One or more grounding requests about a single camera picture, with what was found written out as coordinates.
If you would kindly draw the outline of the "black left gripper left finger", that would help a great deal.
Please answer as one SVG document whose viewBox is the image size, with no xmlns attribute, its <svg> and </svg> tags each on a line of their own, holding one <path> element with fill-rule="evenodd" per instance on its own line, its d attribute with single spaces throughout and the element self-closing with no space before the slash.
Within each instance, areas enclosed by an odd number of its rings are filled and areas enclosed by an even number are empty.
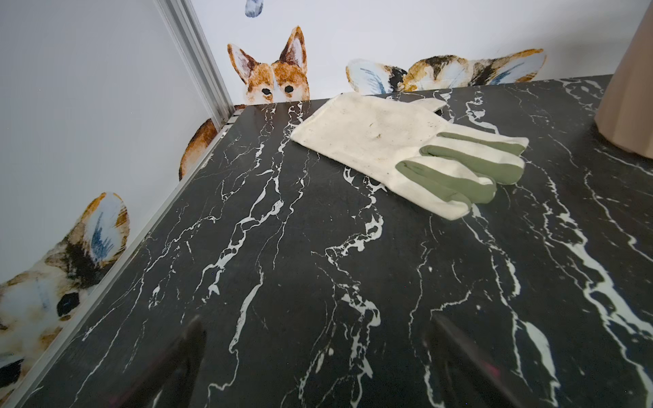
<svg viewBox="0 0 653 408">
<path fill-rule="evenodd" d="M 207 331 L 195 316 L 132 385 L 113 399 L 115 407 L 188 407 L 207 343 Z"/>
</svg>

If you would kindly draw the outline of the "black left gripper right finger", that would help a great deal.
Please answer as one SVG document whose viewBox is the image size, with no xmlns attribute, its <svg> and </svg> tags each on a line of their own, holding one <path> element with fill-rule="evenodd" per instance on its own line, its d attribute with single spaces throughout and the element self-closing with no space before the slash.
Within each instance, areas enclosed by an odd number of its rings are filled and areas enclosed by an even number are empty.
<svg viewBox="0 0 653 408">
<path fill-rule="evenodd" d="M 430 318 L 424 346 L 447 407 L 524 407 L 519 384 L 443 314 Z"/>
</svg>

